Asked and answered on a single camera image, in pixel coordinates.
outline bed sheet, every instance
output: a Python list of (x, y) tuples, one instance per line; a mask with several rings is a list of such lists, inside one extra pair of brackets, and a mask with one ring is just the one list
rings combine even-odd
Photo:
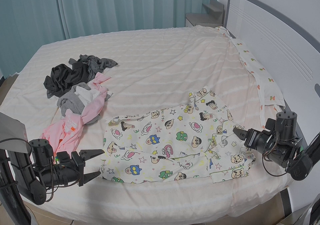
[[(78, 151), (103, 147), (105, 118), (142, 114), (186, 104), (188, 92), (208, 85), (228, 105), (234, 121), (260, 130), (260, 102), (254, 77), (239, 61), (228, 37), (209, 27), (124, 31), (79, 37), (42, 46), (7, 94), (0, 111), (26, 125), (28, 139), (36, 139), (61, 118), (57, 98), (47, 99), (44, 78), (53, 66), (82, 54), (111, 58), (118, 67), (106, 69), (111, 79), (102, 85), (114, 95), (101, 119), (84, 127)], [(265, 116), (274, 117), (274, 106)], [(250, 176), (212, 183), (210, 177), (142, 184), (96, 178), (83, 187), (58, 189), (40, 208), (62, 217), (93, 224), (192, 224), (238, 216), (264, 203), (292, 182), (290, 176), (271, 177), (261, 155)], [(86, 162), (96, 171), (103, 158)], [(282, 171), (267, 163), (272, 173)]]

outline floor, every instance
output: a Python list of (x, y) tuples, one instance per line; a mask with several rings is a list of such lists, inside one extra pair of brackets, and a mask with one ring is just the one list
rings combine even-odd
[[(7, 78), (0, 87), (0, 104), (4, 100), (11, 85), (14, 83), (18, 75)], [(73, 221), (71, 219), (62, 218), (50, 212), (44, 211), (32, 204), (25, 203), (27, 209), (30, 208), (34, 213), (39, 225), (94, 225), (81, 221)], [(226, 216), (219, 220), (207, 222), (205, 225), (274, 225), (284, 218), (284, 211), (280, 193), (264, 204), (258, 205), (252, 210), (246, 212), (239, 217)], [(3, 205), (0, 205), (0, 225), (13, 225), (13, 221), (7, 214)]]

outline mattress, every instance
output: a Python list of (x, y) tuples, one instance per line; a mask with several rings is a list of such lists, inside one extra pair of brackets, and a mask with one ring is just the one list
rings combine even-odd
[[(44, 128), (61, 118), (57, 97), (46, 97), (45, 76), (53, 66), (68, 64), (80, 54), (111, 58), (119, 66), (104, 71), (111, 79), (102, 85), (114, 94), (106, 102), (102, 118), (84, 126), (77, 151), (103, 147), (106, 117), (186, 104), (188, 92), (204, 85), (227, 104), (235, 122), (261, 130), (256, 81), (240, 62), (239, 52), (217, 29), (196, 26), (113, 32), (42, 46), (0, 107), (0, 112), (26, 125), (29, 140), (38, 138)], [(275, 109), (266, 106), (265, 117), (274, 118)], [(142, 184), (96, 178), (83, 187), (58, 189), (50, 202), (39, 207), (92, 224), (177, 225), (238, 216), (292, 182), (289, 175), (268, 175), (261, 154), (254, 154), (257, 161), (244, 178), (215, 184), (210, 177)], [(99, 170), (102, 163), (100, 157), (87, 161), (85, 172)], [(282, 173), (275, 163), (268, 162), (266, 167), (271, 173)]]

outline curtain fold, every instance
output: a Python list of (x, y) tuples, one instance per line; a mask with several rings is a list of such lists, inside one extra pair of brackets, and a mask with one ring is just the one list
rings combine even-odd
[(0, 0), (0, 69), (19, 72), (44, 44), (113, 31), (183, 27), (209, 0)]

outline nightstand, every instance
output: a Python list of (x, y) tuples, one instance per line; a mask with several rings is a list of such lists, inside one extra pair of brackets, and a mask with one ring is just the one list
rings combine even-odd
[(186, 27), (201, 25), (205, 27), (222, 26), (222, 16), (224, 5), (216, 0), (210, 0), (209, 4), (202, 5), (207, 10), (208, 14), (202, 13), (187, 13)]

